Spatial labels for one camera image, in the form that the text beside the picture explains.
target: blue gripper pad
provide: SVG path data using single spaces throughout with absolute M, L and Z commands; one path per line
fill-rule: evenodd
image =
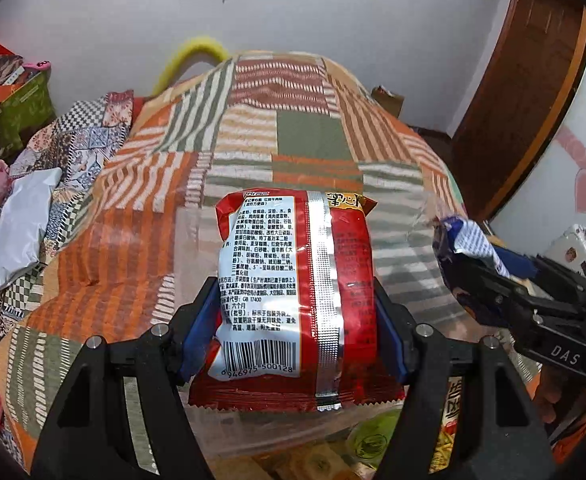
M 377 311 L 377 353 L 382 358 L 389 375 L 399 383 L 406 384 L 409 372 L 404 362 L 404 345 L 377 295 L 375 310 Z
M 204 366 L 208 345 L 215 335 L 215 322 L 219 309 L 220 290 L 216 280 L 182 344 L 183 361 L 180 375 L 186 382 L 189 382 Z

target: patchwork quilt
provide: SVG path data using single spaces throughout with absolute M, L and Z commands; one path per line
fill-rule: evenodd
M 229 192 L 287 187 L 376 200 L 367 221 L 390 296 L 417 320 L 472 338 L 473 321 L 442 282 L 428 226 L 434 215 L 464 214 L 457 187 L 426 142 L 344 68 L 311 54 L 234 56 L 148 102 L 113 155 L 126 137 L 118 128 L 127 106 L 106 97 L 91 104 L 90 120 L 67 114 L 23 156 L 24 170 L 26 160 L 66 168 L 42 266 L 2 299 L 19 322 L 0 342 L 0 392 L 27 468 L 86 338 L 138 337 L 216 274 L 214 206 Z M 144 465 L 152 456 L 141 424 L 131 417 Z

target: wooden door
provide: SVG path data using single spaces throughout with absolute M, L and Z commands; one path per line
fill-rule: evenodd
M 584 12 L 576 0 L 511 0 L 453 138 L 451 170 L 472 218 L 497 211 L 558 126 L 582 62 Z

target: snack wrapper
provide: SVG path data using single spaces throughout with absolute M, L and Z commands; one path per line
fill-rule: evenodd
M 441 471 L 450 463 L 455 433 L 457 433 L 461 397 L 462 378 L 449 378 L 442 426 L 433 451 L 429 473 Z M 346 440 L 346 448 L 351 457 L 377 470 L 391 441 L 401 410 L 402 407 L 397 406 L 356 425 Z
M 355 193 L 250 189 L 217 205 L 220 317 L 188 402 L 331 410 L 403 390 L 377 359 L 373 264 Z

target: white wall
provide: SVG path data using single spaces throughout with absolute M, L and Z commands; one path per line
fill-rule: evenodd
M 586 147 L 586 70 L 562 126 Z M 575 176 L 579 166 L 556 140 L 540 158 L 524 184 L 490 222 L 510 248 L 542 253 L 570 225 L 586 225 L 576 212 Z
M 446 128 L 446 132 L 451 137 L 455 135 L 455 132 L 457 131 L 459 125 L 462 122 L 462 119 L 464 118 L 464 115 L 466 114 L 466 111 L 468 110 L 468 107 L 471 105 L 471 101 L 475 96 L 475 92 L 477 92 L 477 88 L 482 82 L 484 72 L 486 72 L 486 67 L 489 65 L 490 57 L 492 56 L 492 53 L 495 50 L 495 45 L 497 44 L 497 40 L 500 37 L 500 32 L 502 31 L 509 5 L 510 0 L 498 0 L 497 9 L 493 16 L 490 31 L 486 36 L 486 42 L 484 43 L 484 49 L 482 50 L 480 60 L 475 67 L 475 72 L 471 77 L 470 83 L 468 83 L 468 86 L 462 95 L 462 99 L 457 107 L 457 110 L 453 114 L 453 118 Z
M 209 34 L 231 51 L 323 54 L 405 95 L 405 122 L 446 130 L 499 1 L 2 0 L 0 41 L 53 63 L 58 112 L 107 91 L 148 94 L 183 41 Z

